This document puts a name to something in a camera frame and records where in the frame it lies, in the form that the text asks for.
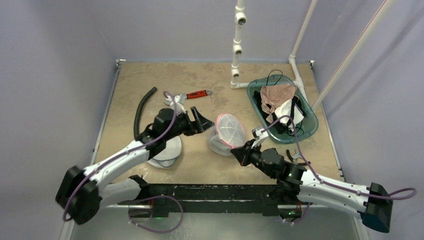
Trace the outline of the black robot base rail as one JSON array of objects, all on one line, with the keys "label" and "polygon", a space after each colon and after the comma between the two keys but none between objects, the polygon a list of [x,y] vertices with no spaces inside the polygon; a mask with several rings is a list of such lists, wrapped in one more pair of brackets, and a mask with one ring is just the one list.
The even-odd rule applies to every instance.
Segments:
[{"label": "black robot base rail", "polygon": [[141,192],[120,205],[148,206],[154,218],[170,213],[261,214],[265,217],[299,220],[307,204],[295,193],[275,184],[183,184],[147,183]]}]

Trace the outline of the white bra with black straps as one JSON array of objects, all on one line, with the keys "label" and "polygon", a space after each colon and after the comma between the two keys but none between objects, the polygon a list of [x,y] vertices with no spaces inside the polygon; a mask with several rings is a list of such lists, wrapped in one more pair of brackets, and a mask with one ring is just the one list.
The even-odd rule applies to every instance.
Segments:
[{"label": "white bra with black straps", "polygon": [[271,122],[285,115],[290,116],[294,122],[287,117],[283,117],[275,126],[276,128],[279,127],[282,129],[283,132],[285,131],[291,135],[294,133],[295,127],[297,128],[297,125],[301,124],[307,116],[306,112],[302,108],[302,102],[297,96],[294,96],[291,100],[287,100],[280,107],[276,108],[270,115]]}]

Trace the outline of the pink bra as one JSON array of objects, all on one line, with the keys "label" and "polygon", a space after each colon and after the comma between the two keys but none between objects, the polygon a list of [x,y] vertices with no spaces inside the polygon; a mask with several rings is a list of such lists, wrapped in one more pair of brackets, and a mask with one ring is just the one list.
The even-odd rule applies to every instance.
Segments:
[{"label": "pink bra", "polygon": [[297,86],[290,84],[264,85],[260,89],[261,109],[266,114],[272,114],[286,101],[291,100],[297,91]]}]

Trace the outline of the pink-trimmed white mesh laundry bag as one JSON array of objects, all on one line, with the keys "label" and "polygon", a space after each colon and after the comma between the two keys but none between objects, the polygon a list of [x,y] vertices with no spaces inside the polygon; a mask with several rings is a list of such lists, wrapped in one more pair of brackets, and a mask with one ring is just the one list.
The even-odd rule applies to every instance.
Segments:
[{"label": "pink-trimmed white mesh laundry bag", "polygon": [[213,152],[222,156],[231,156],[231,150],[245,145],[245,130],[234,115],[220,114],[209,133],[207,143]]}]

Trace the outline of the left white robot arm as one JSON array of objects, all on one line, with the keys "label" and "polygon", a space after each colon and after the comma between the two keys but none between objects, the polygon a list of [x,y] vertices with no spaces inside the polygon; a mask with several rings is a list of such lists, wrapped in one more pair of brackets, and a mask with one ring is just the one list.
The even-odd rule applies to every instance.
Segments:
[{"label": "left white robot arm", "polygon": [[196,107],[190,110],[193,120],[187,111],[163,108],[153,122],[123,149],[84,168],[76,165],[69,168],[55,196],[56,203],[63,209],[63,221],[82,225],[91,220],[102,205],[128,200],[138,205],[146,203],[149,191],[141,176],[131,176],[118,183],[113,181],[163,152],[171,139],[202,134],[214,127],[214,122],[202,116]]}]

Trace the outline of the red handled tool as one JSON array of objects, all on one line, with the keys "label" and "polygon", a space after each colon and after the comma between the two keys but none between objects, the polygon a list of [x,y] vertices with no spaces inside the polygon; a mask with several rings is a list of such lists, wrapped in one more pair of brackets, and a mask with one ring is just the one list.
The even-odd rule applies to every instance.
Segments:
[{"label": "red handled tool", "polygon": [[211,95],[212,91],[210,89],[204,89],[199,91],[194,91],[190,93],[183,93],[182,98],[184,99],[196,99],[201,97],[206,97],[208,95]]}]

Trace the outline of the white PVC pipe frame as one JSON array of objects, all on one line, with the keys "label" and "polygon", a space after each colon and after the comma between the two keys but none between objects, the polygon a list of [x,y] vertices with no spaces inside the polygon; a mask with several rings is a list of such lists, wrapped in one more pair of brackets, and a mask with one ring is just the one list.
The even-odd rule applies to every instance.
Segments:
[{"label": "white PVC pipe frame", "polygon": [[296,64],[296,55],[305,32],[318,5],[316,0],[255,0],[259,13],[247,8],[246,0],[237,1],[234,8],[234,38],[232,42],[232,89],[246,88],[241,82],[240,60],[288,62],[294,73],[294,81],[301,92],[304,82]]}]

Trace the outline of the blue-trimmed white mesh laundry bag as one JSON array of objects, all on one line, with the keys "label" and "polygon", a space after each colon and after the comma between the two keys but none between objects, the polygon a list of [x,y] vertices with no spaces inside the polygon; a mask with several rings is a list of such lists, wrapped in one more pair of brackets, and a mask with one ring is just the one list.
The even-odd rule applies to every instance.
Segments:
[{"label": "blue-trimmed white mesh laundry bag", "polygon": [[148,160],[147,163],[155,168],[168,169],[180,157],[183,150],[182,140],[179,136],[166,142],[166,147],[158,155]]}]

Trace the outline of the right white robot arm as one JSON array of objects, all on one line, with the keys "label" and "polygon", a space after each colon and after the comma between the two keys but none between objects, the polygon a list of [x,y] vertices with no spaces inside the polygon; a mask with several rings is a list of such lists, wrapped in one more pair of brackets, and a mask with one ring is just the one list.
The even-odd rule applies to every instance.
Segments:
[{"label": "right white robot arm", "polygon": [[296,200],[323,205],[360,219],[362,224],[380,233],[389,233],[393,201],[378,184],[358,185],[342,182],[286,161],[275,148],[261,150],[248,141],[243,147],[231,149],[241,166],[252,164],[281,188],[280,196],[288,204]]}]

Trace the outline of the teal transparent plastic bin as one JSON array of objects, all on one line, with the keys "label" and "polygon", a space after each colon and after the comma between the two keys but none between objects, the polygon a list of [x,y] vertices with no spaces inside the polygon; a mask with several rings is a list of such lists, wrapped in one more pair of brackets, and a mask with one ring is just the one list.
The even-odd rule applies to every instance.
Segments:
[{"label": "teal transparent plastic bin", "polygon": [[[290,78],[283,75],[277,85],[281,85],[281,84],[293,85],[294,83]],[[247,85],[246,92],[247,92],[247,96],[250,99],[252,107],[254,109],[254,112],[258,116],[261,125],[264,127],[263,122],[259,117],[259,111],[255,109],[255,107],[253,106],[254,100],[252,99],[252,93],[250,92],[250,90],[253,90],[254,87],[259,87],[259,86],[260,86],[259,83],[255,84],[252,81]],[[309,138],[317,131],[319,126],[319,121],[314,111],[311,109],[308,101],[304,98],[304,96],[301,94],[299,90],[296,91],[295,96],[297,96],[302,102],[302,109],[306,113],[306,117],[303,119],[302,123],[299,123],[296,127],[298,139],[302,141]],[[268,135],[269,135],[269,138],[277,144],[293,144],[296,142],[294,133],[288,134],[287,132],[283,131],[281,128],[276,127],[276,125],[272,126],[268,130]]]}]

